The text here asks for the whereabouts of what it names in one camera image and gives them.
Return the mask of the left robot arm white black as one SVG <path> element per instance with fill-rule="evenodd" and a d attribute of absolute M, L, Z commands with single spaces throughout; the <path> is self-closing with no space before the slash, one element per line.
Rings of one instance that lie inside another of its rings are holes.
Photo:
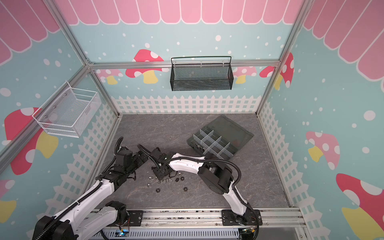
<path fill-rule="evenodd" d="M 113 165 L 96 178 L 82 196 L 53 217 L 42 217 L 35 226 L 34 240 L 88 240 L 103 228 L 129 224 L 131 216 L 125 204 L 111 201 L 92 217 L 89 214 L 121 187 L 131 174 L 148 160 L 143 152 L 123 147 L 115 152 Z"/>

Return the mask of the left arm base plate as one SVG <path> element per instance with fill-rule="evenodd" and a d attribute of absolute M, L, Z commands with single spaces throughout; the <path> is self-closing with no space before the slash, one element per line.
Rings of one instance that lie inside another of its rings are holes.
<path fill-rule="evenodd" d="M 143 211 L 128 210 L 122 214 L 117 225 L 119 227 L 140 227 L 143 220 Z"/>

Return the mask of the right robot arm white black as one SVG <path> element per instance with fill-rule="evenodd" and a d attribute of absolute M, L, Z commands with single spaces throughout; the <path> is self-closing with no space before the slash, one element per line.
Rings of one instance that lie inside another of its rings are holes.
<path fill-rule="evenodd" d="M 159 148 L 149 153 L 149 159 L 156 165 L 153 172 L 159 180 L 172 172 L 198 175 L 212 192 L 222 195 L 230 205 L 227 223 L 233 221 L 235 224 L 244 226 L 263 224 L 260 211 L 254 210 L 238 192 L 237 183 L 241 180 L 242 174 L 234 163 L 211 156 L 190 157 L 178 153 L 164 154 Z"/>

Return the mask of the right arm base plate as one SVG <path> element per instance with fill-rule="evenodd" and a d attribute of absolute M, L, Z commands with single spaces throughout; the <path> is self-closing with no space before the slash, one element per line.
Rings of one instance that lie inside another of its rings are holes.
<path fill-rule="evenodd" d="M 222 210 L 223 226 L 262 226 L 263 221 L 259 210 L 246 209 L 243 215 L 235 214 L 232 210 Z"/>

